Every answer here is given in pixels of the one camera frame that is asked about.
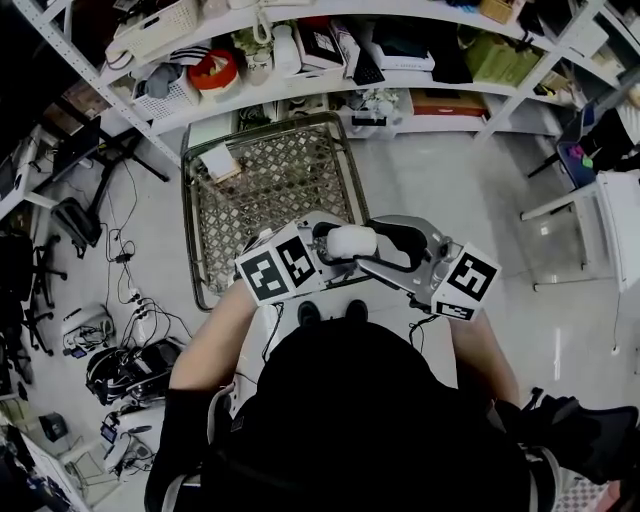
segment tiled floor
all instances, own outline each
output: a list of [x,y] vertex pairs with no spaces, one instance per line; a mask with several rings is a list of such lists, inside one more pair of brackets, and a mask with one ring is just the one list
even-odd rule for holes
[[[534,292],[534,279],[544,281],[554,275],[580,277],[579,237],[570,213],[527,224],[518,217],[520,211],[560,195],[560,181],[553,171],[532,180],[524,177],[544,157],[531,136],[497,135],[476,151],[470,149],[471,140],[468,134],[432,134],[405,135],[375,144],[353,142],[372,216],[424,217],[456,241],[472,242],[503,266],[503,276],[486,309],[520,381],[523,401],[531,387],[537,385],[553,394],[576,395],[591,407],[640,405],[640,380],[634,376],[640,292],[631,290],[620,301],[616,338],[621,351],[615,357],[611,356],[611,347],[618,295],[612,280]],[[136,182],[138,202],[123,236],[136,244],[131,261],[135,286],[167,311],[184,318],[194,331],[205,316],[196,309],[191,292],[178,170],[166,167],[172,181],[165,185],[136,164],[129,164],[129,168]],[[92,191],[97,173],[81,169],[71,181],[76,187]],[[82,198],[72,189],[64,192]],[[116,173],[110,196],[120,225],[134,202],[130,178],[124,169]],[[108,200],[102,205],[101,219],[113,227]],[[34,355],[36,383],[30,396],[32,407],[63,414],[74,433],[86,439],[98,434],[107,409],[84,386],[86,359],[76,361],[61,356],[60,319],[88,302],[104,303],[104,240],[89,250],[84,260],[78,260],[74,252],[68,239],[56,249],[56,266],[69,272],[68,281],[54,281],[56,318],[43,324],[45,337],[56,355]],[[119,304],[117,298],[120,271],[119,265],[111,265],[109,310],[118,329],[124,327],[130,315],[129,307]],[[120,290],[124,297],[124,283]],[[368,303],[371,321],[404,338],[408,324],[421,318],[421,313],[408,308],[402,293],[377,282],[323,292],[314,300],[322,314],[329,317],[341,315],[349,300],[356,297]],[[295,327],[298,302],[286,304],[280,338]],[[255,323],[243,350],[240,367],[249,376],[257,376],[262,367],[260,352],[268,334],[264,325],[273,320],[273,308],[268,309],[265,319]],[[171,332],[185,338],[178,322],[173,323]],[[453,385],[455,368],[445,320],[425,327],[423,353],[434,373]],[[138,500],[140,492],[135,491]],[[136,503],[130,510],[142,510],[141,504]]]

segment shelf rack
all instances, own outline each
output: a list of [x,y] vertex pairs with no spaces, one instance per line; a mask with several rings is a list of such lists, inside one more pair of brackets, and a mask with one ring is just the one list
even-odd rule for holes
[[[114,109],[124,117],[126,121],[135,126],[140,132],[172,162],[179,165],[180,157],[170,149],[159,137],[177,127],[187,126],[189,123],[210,116],[222,114],[245,106],[291,98],[301,94],[313,94],[320,92],[333,92],[339,90],[356,89],[357,86],[351,80],[344,80],[340,86],[331,90],[321,87],[313,88],[311,80],[305,82],[304,91],[295,87],[287,88],[282,80],[271,77],[260,87],[244,86],[241,94],[226,103],[217,104],[201,102],[197,107],[185,109],[170,117],[156,121],[150,125],[133,110],[132,106],[120,98],[111,84],[118,78],[126,75],[137,67],[162,58],[174,50],[195,44],[202,40],[233,32],[252,25],[255,16],[254,7],[231,10],[220,18],[200,22],[198,28],[190,34],[168,43],[151,54],[147,55],[143,62],[135,59],[129,66],[120,71],[111,69],[98,70],[73,46],[67,37],[59,30],[53,19],[64,9],[71,6],[73,0],[55,0],[45,11],[35,3],[35,0],[13,0],[18,9],[25,15],[38,32],[51,44],[51,46],[93,87],[102,97],[108,101]],[[269,21],[277,22],[287,19],[299,19],[320,15],[351,15],[351,14],[377,14],[400,15],[435,20],[448,21],[462,25],[468,25],[490,32],[502,34],[514,39],[522,39],[524,30],[511,22],[505,25],[497,23],[478,12],[473,12],[448,5],[441,0],[316,0],[308,6],[277,6],[264,7],[263,11]],[[374,84],[372,87],[423,87],[455,89],[464,91],[476,91],[503,98],[497,111],[492,112],[492,117],[487,122],[478,120],[463,123],[461,120],[442,120],[440,131],[470,131],[477,132],[474,142],[482,143],[496,131],[513,131],[510,116],[524,102],[538,102],[539,107],[548,109],[546,104],[559,106],[572,106],[571,98],[567,95],[558,95],[555,98],[535,95],[534,87],[544,76],[560,61],[567,59],[604,81],[614,89],[620,88],[620,82],[616,77],[607,75],[591,59],[587,59],[571,48],[571,44],[581,31],[587,29],[588,23],[597,15],[602,14],[622,37],[640,55],[640,44],[626,30],[624,25],[606,7],[605,0],[588,0],[580,11],[568,24],[562,34],[552,42],[545,37],[534,36],[532,44],[545,51],[544,56],[531,71],[529,76],[516,88],[492,83],[471,84],[444,84],[433,81],[430,73],[415,73],[405,71],[385,72],[386,81],[382,84]],[[431,119],[410,120],[406,130],[409,131],[437,131],[437,126]]]

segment black and white marker cube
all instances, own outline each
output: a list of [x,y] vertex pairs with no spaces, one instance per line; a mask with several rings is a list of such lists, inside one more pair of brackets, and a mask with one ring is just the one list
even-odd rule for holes
[[433,294],[431,310],[449,318],[475,320],[501,270],[486,254],[465,245]]
[[326,287],[295,222],[259,240],[236,265],[259,306]]

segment red container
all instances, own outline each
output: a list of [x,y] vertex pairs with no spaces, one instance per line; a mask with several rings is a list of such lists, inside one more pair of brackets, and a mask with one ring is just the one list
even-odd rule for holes
[[[221,57],[227,60],[227,65],[215,75],[209,75],[209,70],[214,66],[213,57]],[[238,76],[233,56],[227,50],[211,50],[199,64],[189,68],[189,80],[196,89],[209,90],[220,89],[229,85]]]

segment shoe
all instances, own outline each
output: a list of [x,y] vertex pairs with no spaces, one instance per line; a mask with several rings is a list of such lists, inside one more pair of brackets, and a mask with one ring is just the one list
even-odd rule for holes
[[298,324],[300,327],[316,325],[322,322],[318,307],[311,301],[304,301],[298,306]]
[[347,306],[344,317],[352,322],[364,323],[369,320],[369,309],[361,300],[352,300]]

